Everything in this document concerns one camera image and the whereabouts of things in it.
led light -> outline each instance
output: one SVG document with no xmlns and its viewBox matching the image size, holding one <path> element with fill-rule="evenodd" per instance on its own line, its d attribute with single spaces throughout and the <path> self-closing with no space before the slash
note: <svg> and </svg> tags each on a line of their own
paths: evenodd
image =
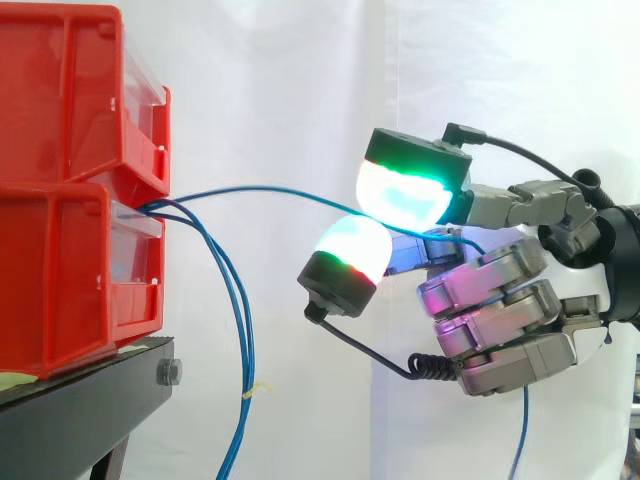
<svg viewBox="0 0 640 480">
<path fill-rule="evenodd" d="M 377 284 L 389 265 L 392 248 L 386 228 L 371 218 L 350 215 L 327 230 L 316 251 L 330 253 Z"/>
<path fill-rule="evenodd" d="M 452 193 L 438 180 L 400 174 L 365 160 L 360 167 L 356 196 L 368 215 L 388 225 L 422 233 L 444 215 Z"/>
</svg>

blue wire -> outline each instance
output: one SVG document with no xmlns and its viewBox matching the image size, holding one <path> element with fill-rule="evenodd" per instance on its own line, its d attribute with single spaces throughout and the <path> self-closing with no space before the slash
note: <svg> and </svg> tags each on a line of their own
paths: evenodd
<svg viewBox="0 0 640 480">
<path fill-rule="evenodd" d="M 524 414 L 522 417 L 522 431 L 520 432 L 520 441 L 518 442 L 518 450 L 516 450 L 516 456 L 513 459 L 513 465 L 511 465 L 511 472 L 509 472 L 509 480 L 513 480 L 516 476 L 516 470 L 520 463 L 520 457 L 522 456 L 522 449 L 524 448 L 524 441 L 527 439 L 527 429 L 529 427 L 529 387 L 525 386 L 524 390 Z"/>
<path fill-rule="evenodd" d="M 254 384 L 255 351 L 254 351 L 254 341 L 253 341 L 253 325 L 251 321 L 251 308 L 249 306 L 249 299 L 246 294 L 246 290 L 244 288 L 242 280 L 240 279 L 238 272 L 233 266 L 233 262 L 231 262 L 231 259 L 227 256 L 227 254 L 220 247 L 220 245 L 209 235 L 205 227 L 202 225 L 202 223 L 198 220 L 198 218 L 192 212 L 190 212 L 186 207 L 182 205 L 175 204 L 175 202 L 171 200 L 162 200 L 160 201 L 160 203 L 165 203 L 166 205 L 174 206 L 175 208 L 182 211 L 185 215 L 187 215 L 191 219 L 191 221 L 181 217 L 174 216 L 174 215 L 152 213 L 152 212 L 145 212 L 145 213 L 148 213 L 150 216 L 154 216 L 154 217 L 178 221 L 180 223 L 184 223 L 198 230 L 198 232 L 200 232 L 200 234 L 204 237 L 205 242 L 209 247 L 209 250 L 214 256 L 216 263 L 218 264 L 218 267 L 220 268 L 220 272 L 222 273 L 222 276 L 225 280 L 225 284 L 227 285 L 227 289 L 229 290 L 229 296 L 231 298 L 234 315 L 236 316 L 236 322 L 238 324 L 240 350 L 241 350 L 241 355 L 243 357 L 243 382 L 242 382 L 243 393 L 247 392 L 251 388 L 253 388 L 253 384 Z M 246 338 L 244 335 L 244 330 L 242 329 L 242 316 L 240 315 L 240 312 L 239 312 L 237 297 L 235 296 L 235 291 L 233 290 L 233 286 L 230 283 L 225 266 L 231 272 L 231 276 L 233 277 L 233 280 L 235 281 L 235 284 L 240 292 L 240 297 L 242 300 L 244 314 L 245 314 L 244 316 L 245 316 L 245 325 L 246 325 L 246 334 L 247 334 Z M 227 451 L 225 459 L 216 477 L 219 480 L 224 480 L 228 478 L 231 472 L 231 468 L 233 467 L 233 463 L 235 462 L 235 459 L 238 455 L 238 451 L 240 449 L 240 445 L 242 443 L 242 438 L 244 436 L 244 430 L 247 423 L 250 407 L 251 407 L 251 398 L 248 398 L 246 400 L 242 399 L 240 404 L 240 418 L 238 420 L 238 426 L 234 433 L 233 440 L 231 442 L 229 450 Z"/>
<path fill-rule="evenodd" d="M 236 317 L 236 323 L 238 324 L 238 336 L 240 340 L 240 351 L 242 356 L 242 367 L 243 367 L 243 391 L 247 392 L 251 388 L 253 388 L 254 376 L 255 376 L 255 352 L 254 352 L 254 343 L 253 343 L 253 328 L 252 328 L 252 322 L 251 322 L 251 312 L 249 308 L 249 300 L 246 295 L 246 291 L 244 289 L 242 281 L 240 280 L 240 277 L 237 274 L 237 271 L 233 267 L 233 263 L 231 262 L 229 257 L 225 254 L 224 250 L 222 250 L 220 245 L 217 244 L 215 240 L 209 235 L 204 225 L 202 225 L 202 223 L 198 220 L 198 218 L 186 207 L 180 205 L 181 202 L 188 202 L 190 200 L 196 200 L 199 198 L 212 197 L 216 195 L 222 195 L 225 193 L 243 192 L 243 191 L 267 191 L 267 192 L 285 193 L 289 195 L 295 195 L 298 197 L 306 198 L 308 200 L 312 200 L 312 201 L 321 203 L 323 205 L 336 208 L 338 210 L 341 210 L 343 212 L 346 212 L 352 215 L 363 215 L 367 217 L 369 217 L 369 215 L 366 215 L 363 212 L 347 207 L 345 205 L 341 205 L 331 200 L 328 200 L 310 193 L 306 193 L 300 190 L 294 190 L 294 189 L 284 188 L 284 187 L 264 186 L 264 185 L 248 185 L 248 186 L 240 186 L 240 187 L 223 188 L 218 190 L 209 190 L 209 191 L 197 193 L 194 195 L 187 195 L 184 197 L 180 197 L 180 198 L 177 198 L 176 200 L 160 199 L 160 200 L 151 202 L 147 205 L 144 205 L 140 209 L 141 211 L 143 211 L 144 213 L 150 216 L 174 220 L 174 221 L 178 221 L 180 223 L 189 225 L 195 228 L 196 230 L 198 230 L 198 232 L 200 232 L 200 234 L 205 239 L 205 242 L 207 243 L 209 250 L 211 251 L 214 259 L 216 260 L 218 267 L 220 268 L 225 284 L 227 286 L 227 290 L 229 291 L 229 296 L 231 298 L 231 304 L 233 306 L 234 315 Z M 158 208 L 161 208 L 163 206 L 173 206 L 177 208 L 178 210 L 183 212 L 187 217 L 189 217 L 191 221 L 180 218 L 180 217 L 176 217 L 174 215 L 153 213 L 154 210 L 157 210 Z M 391 225 L 387 225 L 384 223 L 383 225 L 390 230 L 394 230 L 404 235 L 421 238 L 423 240 L 467 244 L 473 247 L 474 249 L 476 249 L 481 255 L 485 254 L 485 251 L 477 243 L 468 239 L 439 236 L 439 235 L 427 235 L 423 233 L 413 232 L 410 230 L 405 230 L 402 228 L 393 227 Z M 239 306 L 238 306 L 237 298 L 235 296 L 235 291 L 233 290 L 233 286 L 231 285 L 231 281 L 225 269 L 225 265 L 222 264 L 223 262 L 226 265 L 226 267 L 229 268 L 229 271 L 231 272 L 231 276 L 233 277 L 238 287 L 238 290 L 240 292 L 240 297 L 242 299 L 242 303 L 244 307 L 248 340 L 245 337 L 244 330 L 242 329 L 242 321 L 241 321 L 242 317 L 239 312 Z M 250 406 L 251 406 L 251 397 L 248 398 L 247 400 L 245 399 L 242 400 L 241 406 L 240 406 L 240 419 L 238 421 L 238 426 L 236 428 L 236 432 L 233 436 L 233 440 L 231 442 L 227 455 L 225 456 L 224 462 L 220 468 L 220 471 L 218 472 L 218 476 L 216 477 L 217 480 L 226 479 L 231 472 L 231 468 L 233 467 L 233 463 L 235 462 L 235 459 L 238 455 L 238 451 L 240 449 L 240 445 L 244 437 L 244 429 L 245 429 L 247 418 L 249 415 Z"/>
<path fill-rule="evenodd" d="M 334 202 L 332 200 L 328 200 L 326 198 L 319 197 L 317 195 L 313 195 L 311 193 L 303 192 L 301 190 L 295 190 L 293 188 L 286 187 L 275 187 L 270 185 L 244 185 L 239 187 L 229 187 L 229 188 L 220 188 L 217 190 L 208 190 L 206 192 L 194 193 L 193 195 L 186 195 L 184 197 L 176 198 L 175 201 L 178 203 L 189 202 L 191 200 L 197 200 L 199 198 L 205 197 L 214 197 L 216 195 L 223 195 L 225 193 L 234 193 L 234 192 L 277 192 L 277 193 L 285 193 L 287 195 L 295 195 L 297 197 L 306 198 L 307 200 L 313 200 L 314 202 L 321 203 L 323 205 L 327 205 L 329 207 L 342 210 L 343 212 L 350 213 L 351 215 L 363 215 L 365 217 L 371 218 L 369 215 L 355 210 L 351 207 L 347 207 L 346 205 L 342 205 L 340 203 Z M 160 206 L 157 205 L 158 202 L 151 202 L 144 206 L 147 211 L 153 211 Z M 389 230 L 393 230 L 398 233 L 402 233 L 404 235 L 409 235 L 415 238 L 421 238 L 423 240 L 430 240 L 433 242 L 450 242 L 450 243 L 462 243 L 469 245 L 476 249 L 478 253 L 481 255 L 485 254 L 485 251 L 474 241 L 468 240 L 466 238 L 455 238 L 449 236 L 441 236 L 441 235 L 427 235 L 424 233 L 412 232 L 411 230 L 405 230 L 403 228 L 397 228 L 392 225 L 387 225 L 386 223 L 382 223 Z"/>
</svg>

red storage bin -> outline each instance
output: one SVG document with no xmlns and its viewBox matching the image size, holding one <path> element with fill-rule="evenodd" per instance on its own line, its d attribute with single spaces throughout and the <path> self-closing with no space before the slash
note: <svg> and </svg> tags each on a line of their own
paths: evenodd
<svg viewBox="0 0 640 480">
<path fill-rule="evenodd" d="M 0 184 L 0 372 L 47 378 L 162 327 L 164 224 L 96 184 Z"/>
<path fill-rule="evenodd" d="M 0 3 L 0 179 L 97 182 L 130 207 L 169 193 L 169 91 L 120 11 Z"/>
</svg>

white backdrop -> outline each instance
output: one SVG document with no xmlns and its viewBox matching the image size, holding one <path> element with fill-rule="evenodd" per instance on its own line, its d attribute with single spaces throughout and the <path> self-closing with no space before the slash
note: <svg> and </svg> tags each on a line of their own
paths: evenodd
<svg viewBox="0 0 640 480">
<path fill-rule="evenodd" d="M 569 172 L 597 168 L 615 200 L 640 201 L 640 14 L 630 0 L 113 3 L 172 89 L 176 195 L 264 183 L 355 206 L 374 126 L 437 138 L 458 121 Z M 491 147 L 470 151 L 476 182 L 548 178 Z M 470 399 L 453 383 L 404 382 L 378 367 L 372 377 L 366 358 L 303 319 L 295 278 L 339 214 L 264 194 L 194 210 L 243 277 L 256 377 L 273 386 L 255 397 L 232 478 L 506 478 L 520 392 Z M 176 336 L 185 374 L 132 435 L 124 480 L 212 478 L 237 420 L 240 360 L 224 286 L 195 233 L 171 226 L 168 235 L 163 333 Z M 339 324 L 398 361 L 438 352 L 414 294 L 421 281 L 386 281 L 361 319 Z M 592 362 L 532 388 L 520 478 L 617 478 L 632 335 L 616 329 Z"/>
<path fill-rule="evenodd" d="M 569 174 L 592 167 L 614 200 L 640 201 L 637 2 L 388 5 L 389 126 L 438 138 L 448 121 L 471 125 L 529 147 Z M 467 150 L 474 182 L 506 187 L 551 178 L 493 147 Z M 375 299 L 387 318 L 380 334 L 397 360 L 438 351 L 413 291 L 422 281 L 424 274 L 395 277 Z M 613 345 L 531 387 L 518 478 L 619 478 L 637 334 L 614 327 Z M 506 478 L 521 423 L 521 391 L 468 398 L 455 384 L 411 384 L 374 367 L 372 478 Z"/>
</svg>

